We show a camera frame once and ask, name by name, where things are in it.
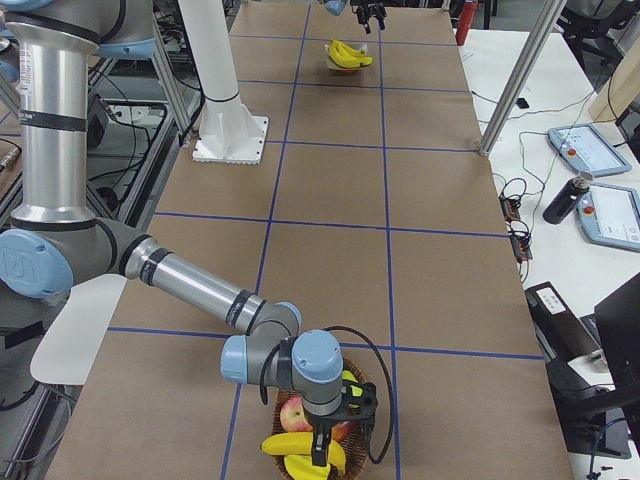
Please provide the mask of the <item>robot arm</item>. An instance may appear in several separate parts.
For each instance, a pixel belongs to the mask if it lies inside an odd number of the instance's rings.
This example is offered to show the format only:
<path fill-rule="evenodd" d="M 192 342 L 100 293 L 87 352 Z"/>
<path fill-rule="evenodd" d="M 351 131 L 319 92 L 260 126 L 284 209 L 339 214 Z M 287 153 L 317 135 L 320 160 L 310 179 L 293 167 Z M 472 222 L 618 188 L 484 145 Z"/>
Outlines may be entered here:
<path fill-rule="evenodd" d="M 347 7 L 356 16 L 357 22 L 361 25 L 366 34 L 371 33 L 370 20 L 375 19 L 378 28 L 384 31 L 387 17 L 386 8 L 383 1 L 375 0 L 326 0 L 322 1 L 325 9 L 334 16 L 341 15 Z"/>
<path fill-rule="evenodd" d="M 343 357 L 324 330 L 303 332 L 298 309 L 255 293 L 161 247 L 150 235 L 86 204 L 88 61 L 153 56 L 148 1 L 7 1 L 19 43 L 22 201 L 1 236 L 1 278 L 43 298 L 104 274 L 139 279 L 234 328 L 221 372 L 229 380 L 296 391 L 312 435 L 302 450 L 323 466 L 348 408 Z"/>

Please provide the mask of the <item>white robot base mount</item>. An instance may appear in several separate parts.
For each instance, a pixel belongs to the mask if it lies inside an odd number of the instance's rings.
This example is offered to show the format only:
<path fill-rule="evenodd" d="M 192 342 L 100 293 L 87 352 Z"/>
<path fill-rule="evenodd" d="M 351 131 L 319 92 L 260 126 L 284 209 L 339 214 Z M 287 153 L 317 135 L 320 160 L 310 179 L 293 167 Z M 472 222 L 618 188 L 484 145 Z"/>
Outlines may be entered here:
<path fill-rule="evenodd" d="M 182 0 L 179 8 L 205 98 L 193 160 L 258 164 L 269 120 L 241 99 L 223 3 Z"/>

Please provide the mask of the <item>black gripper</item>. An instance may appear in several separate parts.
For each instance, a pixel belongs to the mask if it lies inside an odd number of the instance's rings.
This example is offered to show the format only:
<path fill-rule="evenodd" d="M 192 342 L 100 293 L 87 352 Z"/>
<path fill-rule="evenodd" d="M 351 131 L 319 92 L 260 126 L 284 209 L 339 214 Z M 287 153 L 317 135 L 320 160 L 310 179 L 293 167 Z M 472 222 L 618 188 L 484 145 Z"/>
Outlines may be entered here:
<path fill-rule="evenodd" d="M 314 433 L 311 442 L 311 460 L 314 466 L 325 467 L 328 464 L 330 433 L 332 427 L 342 421 L 348 421 L 348 419 L 344 415 L 312 416 Z"/>
<path fill-rule="evenodd" d="M 385 28 L 386 13 L 383 1 L 352 0 L 352 11 L 357 13 L 358 23 L 363 27 L 366 34 L 371 33 L 369 15 L 375 15 L 380 29 Z"/>

